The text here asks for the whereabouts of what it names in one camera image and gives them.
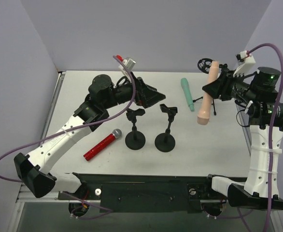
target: teal microphone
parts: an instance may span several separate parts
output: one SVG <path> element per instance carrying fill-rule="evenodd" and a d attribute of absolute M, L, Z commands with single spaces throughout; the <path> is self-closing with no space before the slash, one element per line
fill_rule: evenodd
<path fill-rule="evenodd" d="M 184 90 L 184 96 L 185 96 L 186 102 L 188 103 L 190 110 L 193 112 L 194 111 L 194 103 L 193 103 L 193 100 L 192 100 L 188 80 L 186 78 L 182 78 L 180 83 L 181 83 L 182 89 Z"/>

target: beige cylindrical object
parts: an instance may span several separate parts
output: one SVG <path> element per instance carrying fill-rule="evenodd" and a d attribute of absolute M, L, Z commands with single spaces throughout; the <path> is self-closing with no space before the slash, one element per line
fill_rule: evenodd
<path fill-rule="evenodd" d="M 207 84 L 215 81 L 219 73 L 219 62 L 213 61 L 209 69 Z M 198 112 L 198 124 L 207 125 L 210 119 L 210 108 L 212 103 L 212 97 L 208 93 L 204 93 L 203 102 Z"/>

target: glittery red microphone handle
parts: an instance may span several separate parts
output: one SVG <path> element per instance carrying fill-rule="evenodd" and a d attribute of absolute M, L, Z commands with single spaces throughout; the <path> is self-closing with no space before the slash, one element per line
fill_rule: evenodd
<path fill-rule="evenodd" d="M 89 161 L 93 157 L 95 157 L 101 150 L 106 148 L 109 144 L 115 141 L 117 138 L 121 136 L 121 131 L 119 129 L 113 130 L 113 132 L 108 135 L 105 139 L 103 139 L 100 143 L 98 143 L 94 148 L 89 150 L 84 154 L 84 158 Z"/>

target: tabletop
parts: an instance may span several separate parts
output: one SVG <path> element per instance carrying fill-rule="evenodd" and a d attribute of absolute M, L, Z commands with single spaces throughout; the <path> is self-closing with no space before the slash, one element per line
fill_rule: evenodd
<path fill-rule="evenodd" d="M 121 72 L 67 71 L 59 92 L 50 121 L 48 135 L 58 131 L 84 102 L 88 87 L 99 74 L 109 75 L 115 84 L 123 75 Z M 187 78 L 193 99 L 202 96 L 201 87 L 207 83 L 203 73 L 177 72 L 134 72 L 144 82 L 163 94 L 166 99 L 145 109 L 137 118 L 137 129 L 146 138 L 145 146 L 137 151 L 125 144 L 125 136 L 131 131 L 132 123 L 125 114 L 103 123 L 93 133 L 80 140 L 53 167 L 57 172 L 83 174 L 129 174 L 129 175 L 178 175 L 207 176 L 220 174 L 246 177 L 250 156 L 242 127 L 236 121 L 237 108 L 233 101 L 215 101 L 217 115 L 211 114 L 206 126 L 197 123 L 201 101 L 195 103 L 191 112 L 180 85 L 181 78 Z M 176 147 L 169 153 L 156 149 L 155 138 L 165 131 L 168 116 L 160 111 L 159 104 L 178 107 L 178 114 L 171 125 L 171 134 Z M 112 116 L 126 106 L 118 105 L 108 110 Z M 131 109 L 138 109 L 132 104 Z M 121 129 L 122 138 L 115 141 L 91 161 L 83 154 L 94 147 L 113 129 Z"/>

